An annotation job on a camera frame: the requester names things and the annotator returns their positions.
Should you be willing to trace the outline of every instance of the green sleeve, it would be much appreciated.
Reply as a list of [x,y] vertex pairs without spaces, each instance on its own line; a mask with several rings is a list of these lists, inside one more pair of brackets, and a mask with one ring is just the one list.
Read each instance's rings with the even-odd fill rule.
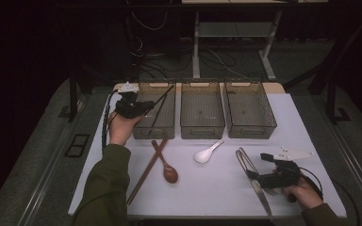
[[131,152],[123,146],[106,146],[102,160],[90,171],[73,225],[127,225],[125,193],[129,185]]
[[347,226],[345,219],[338,218],[326,203],[302,212],[307,226]]

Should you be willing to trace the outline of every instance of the person's hand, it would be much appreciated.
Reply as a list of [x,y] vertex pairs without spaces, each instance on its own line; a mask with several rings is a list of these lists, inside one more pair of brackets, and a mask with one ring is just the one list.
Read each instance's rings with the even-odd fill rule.
[[295,195],[302,210],[311,209],[324,203],[313,187],[303,178],[299,180],[298,185],[283,187],[281,191],[285,196]]
[[132,130],[134,125],[142,120],[144,117],[138,116],[134,119],[126,119],[125,117],[117,114],[116,112],[111,112],[108,121],[109,125],[109,135],[111,144],[119,144],[124,146],[126,141],[131,137]]

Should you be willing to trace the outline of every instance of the person's arm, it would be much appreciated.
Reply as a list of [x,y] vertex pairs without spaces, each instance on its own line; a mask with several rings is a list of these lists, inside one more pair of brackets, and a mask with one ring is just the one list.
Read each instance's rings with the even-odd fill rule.
[[73,225],[127,225],[125,193],[129,185],[131,153],[124,147],[132,129],[142,117],[129,120],[111,113],[110,140],[102,160],[90,171]]
[[302,179],[296,186],[284,187],[282,193],[293,194],[302,209],[302,216],[308,226],[347,226],[345,219],[338,218],[327,203],[324,203],[310,184]]

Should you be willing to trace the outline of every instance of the white table surface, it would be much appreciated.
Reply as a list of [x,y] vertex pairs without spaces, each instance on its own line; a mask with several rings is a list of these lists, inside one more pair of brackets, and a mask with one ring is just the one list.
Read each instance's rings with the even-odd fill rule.
[[[128,216],[130,218],[267,218],[261,202],[236,158],[235,151],[238,147],[242,147],[259,173],[265,174],[271,173],[275,165],[261,160],[260,154],[276,154],[281,151],[281,146],[284,146],[314,153],[313,157],[295,162],[298,166],[311,170],[321,180],[325,202],[339,217],[346,218],[346,210],[317,156],[290,95],[275,93],[268,94],[268,98],[278,124],[270,139],[229,138],[225,127],[222,136],[224,143],[214,151],[207,163],[200,164],[194,160],[194,155],[217,140],[181,138],[179,125],[181,98],[177,95],[175,139],[168,141],[162,153],[166,161],[178,171],[178,181],[176,184],[165,181],[162,174],[163,164],[158,159],[137,196],[128,206]],[[111,106],[115,106],[119,99],[120,95],[113,95]],[[102,158],[102,119],[103,117],[98,124],[86,164],[80,175],[69,208],[70,215],[74,213],[82,199],[84,185],[91,168]],[[129,162],[131,181],[127,191],[128,197],[155,150],[151,140],[135,140],[132,137],[127,141],[126,147],[131,151]],[[283,195],[272,197],[266,194],[266,197],[275,218],[300,216],[299,205],[287,202]]]

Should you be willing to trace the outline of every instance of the table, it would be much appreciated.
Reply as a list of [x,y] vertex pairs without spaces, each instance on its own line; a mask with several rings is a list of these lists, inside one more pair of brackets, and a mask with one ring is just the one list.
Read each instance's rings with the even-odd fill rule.
[[[298,4],[304,4],[308,1],[297,0]],[[310,2],[326,3],[328,0],[314,0]],[[274,0],[182,0],[182,4],[287,4],[286,2]],[[200,37],[264,37],[266,44],[262,50],[259,50],[259,56],[265,73],[270,81],[275,81],[275,73],[268,59],[269,52],[272,48],[272,42],[281,19],[282,10],[277,10],[273,20],[269,22],[249,22],[249,23],[211,23],[200,22],[199,11],[195,13],[195,32],[194,32],[194,48],[192,58],[193,77],[199,78],[199,56],[198,45]]]
[[[259,173],[270,173],[274,164],[260,159],[261,153],[276,154],[281,146],[314,153],[313,157],[296,160],[300,167],[311,170],[321,180],[324,200],[339,217],[346,217],[346,210],[337,194],[317,152],[310,140],[299,113],[290,97],[279,84],[264,84],[268,93],[277,128],[269,139],[229,138],[227,129],[222,136],[224,143],[210,160],[200,164],[194,155],[211,146],[215,139],[182,139],[179,125],[180,95],[175,100],[175,139],[168,141],[163,150],[166,161],[179,175],[176,184],[169,184],[162,175],[163,165],[157,160],[135,200],[128,206],[130,218],[268,218],[252,185],[236,158],[235,151],[242,147],[251,157]],[[113,95],[111,105],[120,99]],[[93,165],[102,157],[102,119],[98,124],[86,164],[81,173],[74,198],[69,209],[72,215],[82,198],[87,176]],[[155,153],[151,140],[132,137],[126,147],[131,151],[129,162],[130,185],[127,197]],[[274,218],[300,216],[297,203],[289,203],[281,194],[267,195]]]

